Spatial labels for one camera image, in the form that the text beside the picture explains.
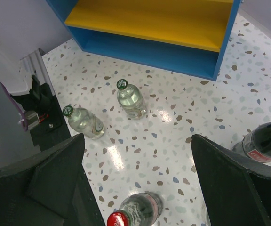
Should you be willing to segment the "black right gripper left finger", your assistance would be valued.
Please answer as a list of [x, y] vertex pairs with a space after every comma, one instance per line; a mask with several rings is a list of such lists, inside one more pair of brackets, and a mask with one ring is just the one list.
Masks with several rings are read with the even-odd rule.
[[75, 135], [0, 168], [0, 226], [102, 226], [82, 166], [85, 140]]

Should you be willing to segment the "clear soda bottle shelved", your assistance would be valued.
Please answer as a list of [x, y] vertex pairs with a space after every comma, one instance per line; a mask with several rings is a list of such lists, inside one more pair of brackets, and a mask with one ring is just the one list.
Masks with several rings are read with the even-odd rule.
[[125, 113], [131, 119], [140, 119], [146, 114], [146, 104], [140, 89], [128, 83], [125, 79], [120, 79], [116, 83], [117, 101]]

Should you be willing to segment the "clear soda bottle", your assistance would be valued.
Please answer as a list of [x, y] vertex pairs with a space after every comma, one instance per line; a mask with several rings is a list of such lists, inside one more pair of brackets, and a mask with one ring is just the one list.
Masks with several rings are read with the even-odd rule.
[[104, 134], [103, 122], [85, 108], [67, 105], [63, 108], [63, 115], [73, 130], [87, 138], [98, 139]]

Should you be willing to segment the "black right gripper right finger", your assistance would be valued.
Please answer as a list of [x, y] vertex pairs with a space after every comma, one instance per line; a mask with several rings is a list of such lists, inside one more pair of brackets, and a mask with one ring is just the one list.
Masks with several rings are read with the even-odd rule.
[[211, 225], [271, 226], [271, 166], [200, 134], [191, 150]]

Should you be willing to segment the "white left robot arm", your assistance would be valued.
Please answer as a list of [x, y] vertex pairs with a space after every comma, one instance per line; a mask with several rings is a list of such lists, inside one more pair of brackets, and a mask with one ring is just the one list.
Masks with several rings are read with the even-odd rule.
[[44, 114], [51, 108], [52, 99], [47, 96], [37, 78], [37, 72], [29, 64], [18, 60], [0, 41], [0, 83], [11, 100], [26, 111]]

